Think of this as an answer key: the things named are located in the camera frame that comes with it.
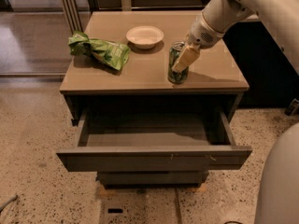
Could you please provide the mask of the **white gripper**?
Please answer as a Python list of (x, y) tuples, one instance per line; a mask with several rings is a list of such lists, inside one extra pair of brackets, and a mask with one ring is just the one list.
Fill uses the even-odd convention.
[(172, 70), (176, 73), (181, 73), (199, 58), (200, 49), (214, 47), (223, 36), (224, 33), (215, 31), (207, 24), (202, 14), (197, 15), (186, 35), (188, 45), (184, 46)]

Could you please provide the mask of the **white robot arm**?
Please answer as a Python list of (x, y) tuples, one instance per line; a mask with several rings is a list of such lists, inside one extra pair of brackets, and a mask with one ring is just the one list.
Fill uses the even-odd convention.
[[(213, 47), (235, 23), (257, 15), (291, 63), (299, 69), (299, 0), (211, 0), (186, 35), (172, 70), (180, 73)], [(272, 146), (263, 167), (254, 224), (299, 224), (299, 124)]]

